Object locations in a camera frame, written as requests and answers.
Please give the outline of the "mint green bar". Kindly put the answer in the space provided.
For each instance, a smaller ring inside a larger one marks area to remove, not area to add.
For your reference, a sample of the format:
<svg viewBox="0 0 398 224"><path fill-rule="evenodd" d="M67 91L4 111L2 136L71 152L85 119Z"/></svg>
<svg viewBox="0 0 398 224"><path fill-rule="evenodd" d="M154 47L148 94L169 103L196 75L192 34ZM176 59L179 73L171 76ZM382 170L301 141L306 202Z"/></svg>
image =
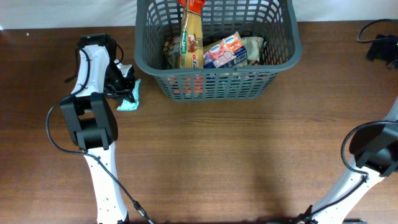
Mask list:
<svg viewBox="0 0 398 224"><path fill-rule="evenodd" d="M118 111L133 111L139 107L139 87L141 79L135 81L134 89L132 90L132 99L123 100L120 106L117 107Z"/></svg>

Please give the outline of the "brown snack bag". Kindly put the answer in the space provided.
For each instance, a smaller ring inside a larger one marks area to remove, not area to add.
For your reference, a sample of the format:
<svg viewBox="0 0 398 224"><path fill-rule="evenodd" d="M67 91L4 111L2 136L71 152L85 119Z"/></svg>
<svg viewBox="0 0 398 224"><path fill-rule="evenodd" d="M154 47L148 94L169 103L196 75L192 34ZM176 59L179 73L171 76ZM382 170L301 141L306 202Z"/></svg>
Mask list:
<svg viewBox="0 0 398 224"><path fill-rule="evenodd" d="M180 38L173 37L170 41L166 41L162 51L171 66L171 69L178 68L179 57L180 57Z"/></svg>

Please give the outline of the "orange spaghetti packet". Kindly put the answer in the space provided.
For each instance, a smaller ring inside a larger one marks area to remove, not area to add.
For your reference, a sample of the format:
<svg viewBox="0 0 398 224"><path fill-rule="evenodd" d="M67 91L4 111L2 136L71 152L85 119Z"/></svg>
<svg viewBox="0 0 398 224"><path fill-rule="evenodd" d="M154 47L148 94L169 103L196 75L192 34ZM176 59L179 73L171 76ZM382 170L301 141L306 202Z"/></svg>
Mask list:
<svg viewBox="0 0 398 224"><path fill-rule="evenodd" d="M178 3L182 6L178 68L203 68L201 10L205 1L178 0Z"/></svg>

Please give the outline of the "Kleenex tissue multipack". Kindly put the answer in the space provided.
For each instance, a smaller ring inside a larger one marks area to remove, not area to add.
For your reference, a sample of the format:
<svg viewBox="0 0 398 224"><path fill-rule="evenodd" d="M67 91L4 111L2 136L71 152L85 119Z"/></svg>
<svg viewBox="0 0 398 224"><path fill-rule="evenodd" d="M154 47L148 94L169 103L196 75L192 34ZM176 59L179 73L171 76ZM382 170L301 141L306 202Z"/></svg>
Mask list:
<svg viewBox="0 0 398 224"><path fill-rule="evenodd" d="M247 65L248 52L238 32L203 49L204 68L235 68Z"/></svg>

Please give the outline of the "green snack bag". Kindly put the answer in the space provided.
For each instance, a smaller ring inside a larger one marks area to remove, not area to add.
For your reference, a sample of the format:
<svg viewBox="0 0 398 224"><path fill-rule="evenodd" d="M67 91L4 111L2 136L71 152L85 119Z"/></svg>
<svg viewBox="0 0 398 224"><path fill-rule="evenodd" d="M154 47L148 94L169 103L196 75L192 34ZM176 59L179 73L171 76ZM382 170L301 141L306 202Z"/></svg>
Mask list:
<svg viewBox="0 0 398 224"><path fill-rule="evenodd" d="M263 51L268 45L268 39L262 37L243 37L242 43L247 51L247 65L260 65Z"/></svg>

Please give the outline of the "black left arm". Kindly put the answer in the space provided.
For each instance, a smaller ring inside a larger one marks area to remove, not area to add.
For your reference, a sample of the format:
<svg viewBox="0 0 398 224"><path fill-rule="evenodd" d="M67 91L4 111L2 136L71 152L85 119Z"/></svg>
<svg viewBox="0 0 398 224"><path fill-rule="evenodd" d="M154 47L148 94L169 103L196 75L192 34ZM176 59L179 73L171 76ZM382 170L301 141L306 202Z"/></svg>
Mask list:
<svg viewBox="0 0 398 224"><path fill-rule="evenodd" d="M134 68L116 58L119 45L108 34L79 39L76 85L60 104L70 137L90 170L97 204L97 222L128 223L115 162L118 124L107 99L135 102Z"/></svg>

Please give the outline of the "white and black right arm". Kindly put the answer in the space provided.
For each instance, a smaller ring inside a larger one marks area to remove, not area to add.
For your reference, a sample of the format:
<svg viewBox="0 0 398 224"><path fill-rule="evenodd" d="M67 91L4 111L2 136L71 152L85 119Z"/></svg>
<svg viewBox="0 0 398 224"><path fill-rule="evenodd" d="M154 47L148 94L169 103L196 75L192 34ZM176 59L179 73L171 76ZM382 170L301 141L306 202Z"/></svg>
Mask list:
<svg viewBox="0 0 398 224"><path fill-rule="evenodd" d="M383 120L352 129L341 144L340 156L345 165L340 178L291 223L344 223L372 187L397 172L397 102Z"/></svg>

